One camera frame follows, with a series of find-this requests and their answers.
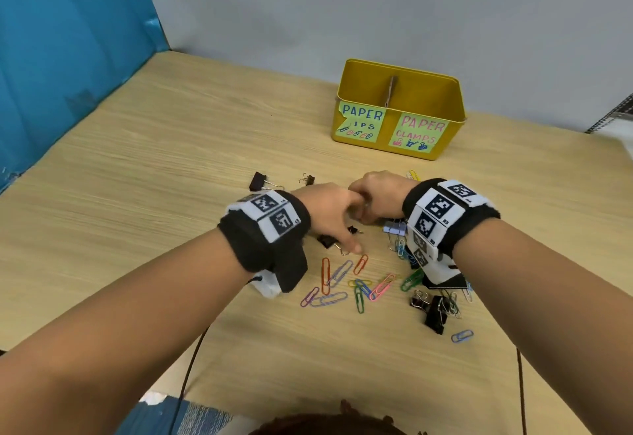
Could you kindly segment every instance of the person's left arm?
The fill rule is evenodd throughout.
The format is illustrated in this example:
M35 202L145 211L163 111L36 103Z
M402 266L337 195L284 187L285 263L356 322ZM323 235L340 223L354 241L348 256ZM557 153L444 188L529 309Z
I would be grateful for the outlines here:
M312 228L345 229L362 197L334 184L293 192ZM0 358L0 433L109 434L253 276L213 229L138 267Z

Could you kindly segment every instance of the wrist-mounted device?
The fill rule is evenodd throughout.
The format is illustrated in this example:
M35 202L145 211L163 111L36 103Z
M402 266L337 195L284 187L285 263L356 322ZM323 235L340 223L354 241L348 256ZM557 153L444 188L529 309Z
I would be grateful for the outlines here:
M305 205L285 191L263 190L229 205L218 228L254 285L274 297L291 291L308 270L302 240L310 230Z
M486 197L457 180L433 178L416 185L403 203L407 246L434 283L460 274L453 248L488 218L501 218Z

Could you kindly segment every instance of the wood grain surface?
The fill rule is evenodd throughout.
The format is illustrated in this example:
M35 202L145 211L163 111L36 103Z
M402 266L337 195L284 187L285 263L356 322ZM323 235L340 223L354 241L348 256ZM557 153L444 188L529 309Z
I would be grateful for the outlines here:
M633 292L633 163L619 142L472 113L446 152L424 161L334 142L335 95L323 81L155 55L0 196L0 347L214 227L256 170L288 190L304 173L345 186L371 170L457 178L508 222ZM409 273L378 227L364 231L364 278ZM345 261L310 237L305 250L309 271L293 293L271 301L246 287L213 324L188 399L266 420L347 398L412 434L520 433L515 349L476 297L460 294L463 319L449 319L444 336L423 325L400 281L363 315L347 279L347 301L300 308L321 258L333 269ZM466 328L474 338L451 343ZM155 388L177 395L190 354ZM586 433L528 365L526 404L530 433Z

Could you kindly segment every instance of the yellow bin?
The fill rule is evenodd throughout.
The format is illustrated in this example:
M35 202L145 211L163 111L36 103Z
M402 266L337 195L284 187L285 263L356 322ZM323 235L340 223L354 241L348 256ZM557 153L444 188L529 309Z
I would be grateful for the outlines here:
M456 78L349 59L339 85L332 138L435 160L464 121Z

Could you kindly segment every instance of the blue sheet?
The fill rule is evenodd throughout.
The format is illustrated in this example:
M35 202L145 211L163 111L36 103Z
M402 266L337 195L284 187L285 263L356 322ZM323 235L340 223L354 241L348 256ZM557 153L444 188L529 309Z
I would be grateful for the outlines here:
M0 0L0 192L164 50L152 0Z

